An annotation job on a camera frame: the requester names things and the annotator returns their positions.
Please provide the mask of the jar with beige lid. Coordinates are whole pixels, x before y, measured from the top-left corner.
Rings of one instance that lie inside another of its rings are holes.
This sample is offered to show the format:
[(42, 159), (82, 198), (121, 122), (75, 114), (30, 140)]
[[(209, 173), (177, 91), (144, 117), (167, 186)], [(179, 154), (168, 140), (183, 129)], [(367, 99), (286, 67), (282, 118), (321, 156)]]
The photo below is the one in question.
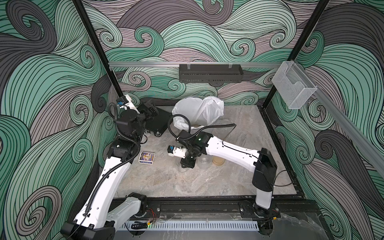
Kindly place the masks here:
[(181, 160), (182, 160), (182, 159), (176, 159), (176, 161), (175, 161), (176, 169), (177, 169), (177, 171), (180, 172), (180, 173), (185, 173), (185, 172), (187, 172), (190, 168), (184, 168), (183, 165), (181, 164)]
[(198, 167), (200, 169), (208, 169), (211, 167), (212, 165), (212, 156), (210, 155), (201, 155), (200, 157), (198, 157), (198, 161), (197, 161), (197, 164), (198, 164)]

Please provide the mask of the beige jar lid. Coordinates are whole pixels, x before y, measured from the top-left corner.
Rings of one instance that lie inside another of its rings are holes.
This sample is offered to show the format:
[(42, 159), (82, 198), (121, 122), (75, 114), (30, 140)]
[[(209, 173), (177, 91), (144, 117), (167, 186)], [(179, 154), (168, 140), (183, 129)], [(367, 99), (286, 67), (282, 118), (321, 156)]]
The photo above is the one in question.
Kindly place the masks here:
[(216, 166), (222, 166), (225, 163), (225, 159), (222, 158), (213, 158), (212, 162)]

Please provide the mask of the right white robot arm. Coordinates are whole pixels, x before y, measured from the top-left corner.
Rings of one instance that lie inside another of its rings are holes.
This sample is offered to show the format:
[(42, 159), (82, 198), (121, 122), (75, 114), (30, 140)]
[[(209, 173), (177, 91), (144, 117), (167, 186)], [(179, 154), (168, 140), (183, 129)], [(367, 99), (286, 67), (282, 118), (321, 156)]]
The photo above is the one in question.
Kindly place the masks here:
[(268, 149), (246, 149), (221, 140), (211, 133), (192, 135), (184, 130), (176, 136), (176, 142), (182, 147), (169, 146), (168, 154), (180, 158), (182, 168), (193, 169), (198, 157), (210, 155), (235, 163), (253, 173), (252, 184), (257, 190), (255, 204), (259, 208), (270, 209), (277, 164)]

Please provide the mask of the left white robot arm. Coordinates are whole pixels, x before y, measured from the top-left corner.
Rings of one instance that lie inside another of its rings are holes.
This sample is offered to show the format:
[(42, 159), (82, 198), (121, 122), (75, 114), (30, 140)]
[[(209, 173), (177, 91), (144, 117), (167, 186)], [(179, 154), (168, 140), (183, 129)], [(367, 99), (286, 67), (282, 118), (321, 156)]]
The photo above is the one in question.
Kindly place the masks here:
[(141, 152), (141, 140), (148, 120), (159, 111), (152, 101), (136, 108), (110, 104), (108, 113), (113, 118), (117, 136), (112, 142), (105, 165), (87, 203), (71, 222), (61, 228), (67, 240), (112, 240), (119, 227), (131, 217), (147, 214), (147, 197), (129, 194), (118, 207), (110, 210), (115, 193), (134, 159)]

